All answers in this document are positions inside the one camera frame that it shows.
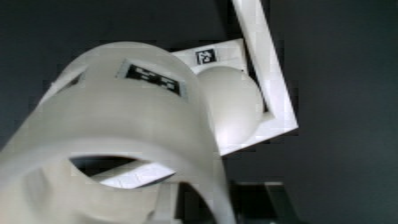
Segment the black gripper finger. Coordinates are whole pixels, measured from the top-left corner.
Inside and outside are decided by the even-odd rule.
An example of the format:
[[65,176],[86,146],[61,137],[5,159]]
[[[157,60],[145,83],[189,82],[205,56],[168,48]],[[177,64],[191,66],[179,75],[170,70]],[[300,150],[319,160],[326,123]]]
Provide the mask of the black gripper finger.
[[232,182],[228,192],[237,224],[308,224],[280,182]]

